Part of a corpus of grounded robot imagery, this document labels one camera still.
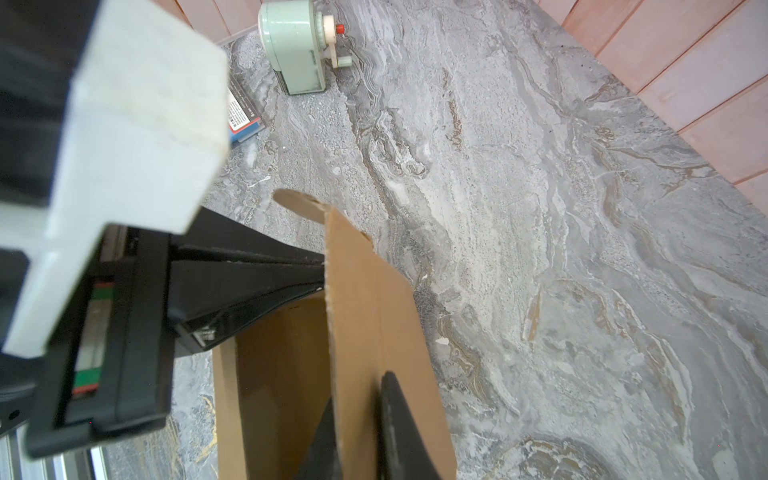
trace white label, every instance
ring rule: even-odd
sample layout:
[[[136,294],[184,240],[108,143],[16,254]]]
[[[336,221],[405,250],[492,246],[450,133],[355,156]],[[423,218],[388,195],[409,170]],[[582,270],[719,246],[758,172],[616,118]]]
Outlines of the white label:
[[[238,131],[242,127],[245,127],[250,123],[250,120],[248,120],[248,116],[245,115],[245,111],[243,111],[243,108],[240,106],[239,103],[237,103],[237,100],[235,100],[234,95],[232,95],[231,91],[227,91],[229,94],[229,104],[230,104],[230,128],[232,131]]]

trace open cardboard box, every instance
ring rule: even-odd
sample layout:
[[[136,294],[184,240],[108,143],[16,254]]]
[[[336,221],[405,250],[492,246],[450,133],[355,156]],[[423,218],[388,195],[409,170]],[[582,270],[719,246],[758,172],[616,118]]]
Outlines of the open cardboard box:
[[[219,478],[292,478],[333,395],[343,477],[373,480],[379,385],[392,371],[432,464],[453,480],[456,458],[408,281],[336,208],[292,190],[274,199],[325,225],[326,285],[214,350]]]

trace marble countertop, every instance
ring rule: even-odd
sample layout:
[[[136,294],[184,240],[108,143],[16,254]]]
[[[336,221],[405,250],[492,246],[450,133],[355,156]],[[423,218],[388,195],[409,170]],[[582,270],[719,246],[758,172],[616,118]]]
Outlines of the marble countertop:
[[[768,220],[530,1],[319,2],[353,68],[286,96],[205,205],[286,243],[335,204],[411,281],[459,478],[768,478]],[[216,478],[210,357],[115,478]]]

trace pencil sharpener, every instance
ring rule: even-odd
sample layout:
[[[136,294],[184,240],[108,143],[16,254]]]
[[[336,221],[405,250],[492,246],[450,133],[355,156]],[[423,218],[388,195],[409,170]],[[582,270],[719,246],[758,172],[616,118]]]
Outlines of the pencil sharpener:
[[[311,0],[265,2],[259,10],[261,43],[287,94],[326,89],[323,59],[334,68],[352,66],[352,57],[336,56],[336,36],[344,25],[333,15],[315,12]]]

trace gray marble tabletop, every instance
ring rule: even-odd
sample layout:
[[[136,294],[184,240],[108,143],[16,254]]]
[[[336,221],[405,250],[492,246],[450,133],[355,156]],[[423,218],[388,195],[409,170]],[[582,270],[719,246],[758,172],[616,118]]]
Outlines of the gray marble tabletop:
[[[206,206],[298,247],[335,204],[411,281],[459,478],[768,478],[768,220],[534,2],[320,2],[355,66],[286,96]],[[216,478],[210,357],[115,478]]]

